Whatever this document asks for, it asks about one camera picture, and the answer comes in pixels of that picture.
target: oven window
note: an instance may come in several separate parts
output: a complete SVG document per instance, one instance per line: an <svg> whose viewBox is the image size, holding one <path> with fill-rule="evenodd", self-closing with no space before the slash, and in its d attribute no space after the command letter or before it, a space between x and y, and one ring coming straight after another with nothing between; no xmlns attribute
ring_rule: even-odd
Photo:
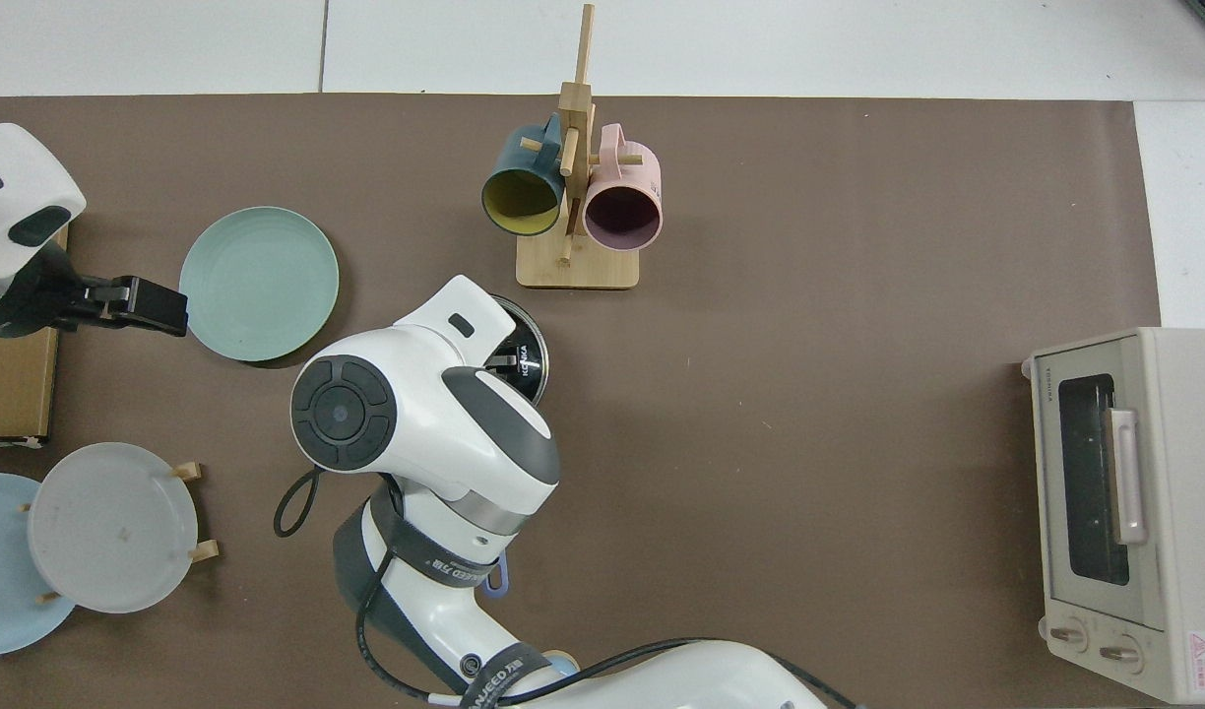
<svg viewBox="0 0 1205 709"><path fill-rule="evenodd" d="M1066 538L1071 570L1127 585L1128 547L1115 543L1111 459L1101 414L1115 406L1115 379L1097 375L1057 386L1066 479Z"/></svg>

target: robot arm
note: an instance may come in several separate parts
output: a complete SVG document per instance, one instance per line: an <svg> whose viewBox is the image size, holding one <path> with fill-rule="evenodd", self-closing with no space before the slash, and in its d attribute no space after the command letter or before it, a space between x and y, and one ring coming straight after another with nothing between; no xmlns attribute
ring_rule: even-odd
<svg viewBox="0 0 1205 709"><path fill-rule="evenodd" d="M78 275L53 238L86 207L57 158L0 124L0 336L52 326L137 327L187 335L187 298L137 276Z"/></svg>
<svg viewBox="0 0 1205 709"><path fill-rule="evenodd" d="M521 705L546 709L823 709L777 660L733 641L660 643L653 650L666 651L619 673L595 679L596 666L563 678L476 605L474 587L558 485L552 430L481 369L512 328L482 288L455 276L390 328L328 346L296 380L301 452L323 470L384 480L333 547L372 669L440 705L488 708L521 696ZM365 650L368 621L459 695L392 678Z"/></svg>

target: cardboard box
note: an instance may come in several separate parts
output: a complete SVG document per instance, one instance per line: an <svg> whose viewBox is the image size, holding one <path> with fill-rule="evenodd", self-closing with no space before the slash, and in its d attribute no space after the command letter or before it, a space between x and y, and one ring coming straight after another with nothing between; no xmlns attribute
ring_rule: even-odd
<svg viewBox="0 0 1205 709"><path fill-rule="evenodd" d="M54 239L64 246L66 236L64 228ZM0 338L0 447L39 449L47 441L59 333L53 328Z"/></svg>

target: robot end effector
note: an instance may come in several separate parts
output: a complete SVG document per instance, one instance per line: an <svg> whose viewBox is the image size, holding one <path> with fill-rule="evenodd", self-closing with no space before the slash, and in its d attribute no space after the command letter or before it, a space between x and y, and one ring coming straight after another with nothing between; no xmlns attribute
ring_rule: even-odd
<svg viewBox="0 0 1205 709"><path fill-rule="evenodd" d="M139 276L78 275L54 234L86 207L61 163L0 124L0 336L45 327L136 327L187 335L187 297Z"/></svg>

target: white floor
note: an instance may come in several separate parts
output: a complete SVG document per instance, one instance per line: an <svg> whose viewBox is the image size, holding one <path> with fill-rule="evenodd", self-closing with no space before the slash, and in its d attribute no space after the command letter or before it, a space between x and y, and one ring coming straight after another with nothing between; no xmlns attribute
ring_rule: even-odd
<svg viewBox="0 0 1205 709"><path fill-rule="evenodd" d="M594 0L598 94L1138 101L1162 317L1205 327L1205 27L1181 0ZM554 94L566 0L0 0L0 95Z"/></svg>

